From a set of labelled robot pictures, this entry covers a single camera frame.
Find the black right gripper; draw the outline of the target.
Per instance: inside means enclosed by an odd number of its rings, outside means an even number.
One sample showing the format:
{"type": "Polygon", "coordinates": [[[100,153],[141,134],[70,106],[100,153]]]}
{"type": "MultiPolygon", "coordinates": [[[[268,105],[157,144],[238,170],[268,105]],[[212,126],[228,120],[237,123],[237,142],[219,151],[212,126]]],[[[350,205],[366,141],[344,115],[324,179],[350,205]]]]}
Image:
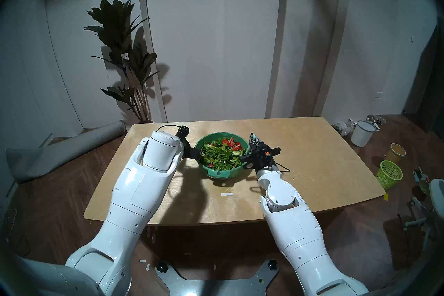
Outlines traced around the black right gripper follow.
{"type": "Polygon", "coordinates": [[[240,162],[245,165],[244,168],[247,168],[249,164],[254,169],[272,169],[273,166],[278,166],[274,156],[281,153],[280,147],[270,148],[255,134],[250,134],[249,136],[249,147],[250,152],[239,158],[240,162]]]}

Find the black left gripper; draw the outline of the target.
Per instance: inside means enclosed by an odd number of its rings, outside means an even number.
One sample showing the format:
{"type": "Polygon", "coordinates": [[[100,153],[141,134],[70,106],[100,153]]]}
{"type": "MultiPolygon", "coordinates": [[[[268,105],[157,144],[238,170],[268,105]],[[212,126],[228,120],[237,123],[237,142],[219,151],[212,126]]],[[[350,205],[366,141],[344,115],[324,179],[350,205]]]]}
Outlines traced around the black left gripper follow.
{"type": "Polygon", "coordinates": [[[190,143],[186,139],[190,129],[187,126],[179,126],[177,131],[177,137],[180,139],[180,142],[183,145],[184,151],[182,158],[189,158],[196,161],[201,160],[201,152],[198,148],[192,148],[190,143]]]}

